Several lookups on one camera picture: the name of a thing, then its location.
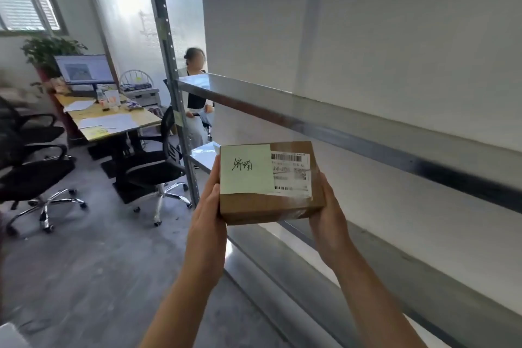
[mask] woman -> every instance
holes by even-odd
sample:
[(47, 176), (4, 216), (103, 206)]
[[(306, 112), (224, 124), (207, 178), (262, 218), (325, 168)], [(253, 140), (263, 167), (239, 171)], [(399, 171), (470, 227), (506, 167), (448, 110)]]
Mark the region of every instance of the woman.
[[(205, 65), (205, 53), (201, 48), (188, 48), (183, 58), (185, 58), (186, 61), (186, 68), (179, 69), (179, 77), (205, 73), (203, 70), (203, 66)], [(186, 110), (187, 125), (189, 135), (192, 139), (192, 147), (199, 147), (208, 143), (208, 136), (203, 127), (203, 123), (212, 126), (212, 113), (214, 111), (212, 102), (194, 94), (187, 94), (184, 91), (183, 106)]]

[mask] forearm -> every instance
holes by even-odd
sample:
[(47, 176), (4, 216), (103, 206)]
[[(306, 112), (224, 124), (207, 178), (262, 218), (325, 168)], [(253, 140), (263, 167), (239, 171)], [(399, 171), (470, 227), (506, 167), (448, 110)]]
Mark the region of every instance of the forearm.
[(149, 326), (140, 348), (190, 348), (210, 289), (182, 270)]
[(390, 292), (355, 249), (336, 272), (366, 348), (426, 348)]

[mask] cardboard box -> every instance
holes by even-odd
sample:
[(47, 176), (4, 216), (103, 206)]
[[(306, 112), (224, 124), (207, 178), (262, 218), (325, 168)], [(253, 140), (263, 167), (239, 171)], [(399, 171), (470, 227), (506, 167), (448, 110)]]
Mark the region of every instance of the cardboard box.
[[(276, 167), (276, 165), (287, 165), (285, 163), (288, 161), (301, 160), (300, 156), (284, 154), (304, 153), (310, 155), (310, 169), (306, 169), (305, 172), (300, 172), (301, 170), (297, 169), (296, 171), (291, 171), (291, 173), (296, 173), (298, 175), (301, 174), (302, 179), (306, 176), (306, 178), (310, 180), (306, 183), (311, 186), (311, 197), (293, 197), (283, 194), (266, 195), (257, 193), (221, 194), (219, 203), (220, 212), (227, 224), (238, 225), (267, 223), (276, 222), (282, 219), (308, 218), (325, 205), (319, 167), (315, 160), (312, 143), (310, 141), (279, 142), (270, 143), (269, 145), (271, 152), (283, 152), (280, 153), (282, 155), (271, 153), (273, 167)], [(283, 159), (283, 164), (277, 164), (279, 160), (275, 160), (276, 158)], [(289, 189), (291, 187), (280, 186), (279, 188)]]

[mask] green sticky note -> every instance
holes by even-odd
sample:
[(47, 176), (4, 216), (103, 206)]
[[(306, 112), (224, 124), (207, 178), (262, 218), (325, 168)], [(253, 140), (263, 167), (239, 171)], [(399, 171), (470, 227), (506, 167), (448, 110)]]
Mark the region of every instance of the green sticky note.
[(221, 146), (220, 150), (221, 194), (273, 191), (269, 144)]

